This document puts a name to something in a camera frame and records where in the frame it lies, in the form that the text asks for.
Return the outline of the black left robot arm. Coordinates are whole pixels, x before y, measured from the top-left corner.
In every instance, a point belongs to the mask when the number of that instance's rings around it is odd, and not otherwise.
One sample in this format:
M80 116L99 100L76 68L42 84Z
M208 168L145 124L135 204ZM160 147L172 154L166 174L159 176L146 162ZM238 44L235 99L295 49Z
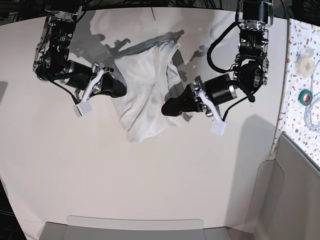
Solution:
M161 108L162 114L177 117L183 113L205 112L212 117L219 105L237 98L237 89L245 94L243 100L254 103L255 93L268 82L267 27L273 22L273 1L237 1L234 22L210 45L206 54L209 67L220 75L207 81L197 76L181 95L165 102ZM214 64L212 53L235 27L239 28L238 54L229 69L222 69Z

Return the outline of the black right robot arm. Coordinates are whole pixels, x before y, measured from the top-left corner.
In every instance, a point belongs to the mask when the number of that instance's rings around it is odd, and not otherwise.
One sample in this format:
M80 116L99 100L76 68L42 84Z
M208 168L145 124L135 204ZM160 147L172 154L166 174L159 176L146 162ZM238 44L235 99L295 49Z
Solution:
M62 90L66 86L74 88L70 96L74 103L81 101L80 91L88 91L87 99L97 95L120 98L126 95L127 88L113 76L113 68L104 67L102 77L93 87L89 87L98 75L100 65L92 67L69 60L69 45L76 25L84 16L83 7L88 0L46 0L44 9L48 13L43 26L40 42L35 49L33 71L38 79L50 82Z

